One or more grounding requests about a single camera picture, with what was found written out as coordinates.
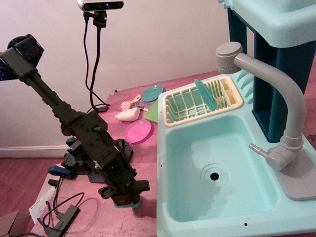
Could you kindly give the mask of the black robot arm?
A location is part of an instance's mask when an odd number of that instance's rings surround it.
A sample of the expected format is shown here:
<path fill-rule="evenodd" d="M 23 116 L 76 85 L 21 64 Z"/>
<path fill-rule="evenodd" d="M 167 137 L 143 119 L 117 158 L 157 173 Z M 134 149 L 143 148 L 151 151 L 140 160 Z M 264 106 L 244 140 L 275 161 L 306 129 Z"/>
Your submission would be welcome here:
<path fill-rule="evenodd" d="M 19 79 L 30 86 L 59 119 L 62 133 L 76 137 L 69 152 L 103 177 L 106 187 L 99 190 L 102 198 L 111 198 L 118 207 L 138 206 L 140 194 L 150 190 L 150 185 L 147 180 L 135 180 L 137 172 L 130 165 L 131 146 L 124 139 L 114 140 L 97 112 L 76 111 L 59 98 L 36 69 L 42 53 L 43 48 L 32 35 L 12 39 L 0 54 L 0 79 Z"/>

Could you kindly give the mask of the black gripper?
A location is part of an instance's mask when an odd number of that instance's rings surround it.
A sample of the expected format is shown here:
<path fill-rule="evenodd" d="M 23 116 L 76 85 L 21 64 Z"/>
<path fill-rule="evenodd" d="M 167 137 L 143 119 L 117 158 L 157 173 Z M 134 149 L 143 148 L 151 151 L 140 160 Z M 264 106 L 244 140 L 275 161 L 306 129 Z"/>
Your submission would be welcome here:
<path fill-rule="evenodd" d="M 117 205 L 140 204 L 140 194 L 150 190 L 148 180 L 135 180 L 135 169 L 112 166 L 105 172 L 105 187 L 98 190 L 103 199 L 111 198 Z"/>

